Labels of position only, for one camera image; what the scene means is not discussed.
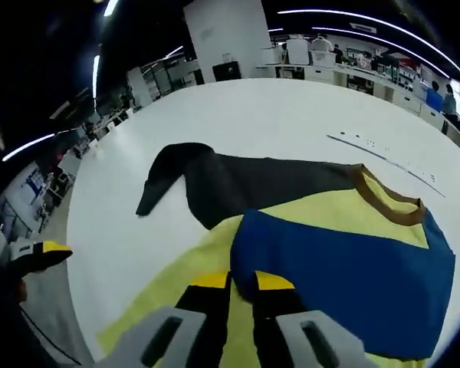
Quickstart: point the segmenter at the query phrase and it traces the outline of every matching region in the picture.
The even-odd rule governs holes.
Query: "white cabinet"
[[[334,70],[321,67],[306,67],[304,72],[306,81],[315,81],[334,84]]]
[[[419,116],[421,110],[421,101],[414,98],[413,95],[406,95],[397,90],[393,91],[392,102],[394,105],[403,108],[404,110]]]
[[[438,111],[433,110],[425,103],[422,103],[419,117],[423,119],[425,122],[433,125],[437,130],[441,131],[444,121],[442,113],[439,113]]]

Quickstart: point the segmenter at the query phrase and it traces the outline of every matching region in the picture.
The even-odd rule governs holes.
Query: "laboratory room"
[[[460,366],[453,1],[0,4],[0,366]]]

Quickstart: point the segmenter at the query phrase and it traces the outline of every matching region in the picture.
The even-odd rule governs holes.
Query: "white column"
[[[126,75],[128,77],[128,84],[131,87],[136,104],[141,107],[150,105],[153,100],[150,96],[150,92],[148,91],[148,86],[143,79],[143,74],[141,73],[140,68],[135,67],[131,71],[128,71]]]
[[[215,81],[213,67],[224,54],[237,61],[243,78],[266,77],[262,48],[270,48],[261,0],[195,0],[184,8],[186,24],[205,83]]]

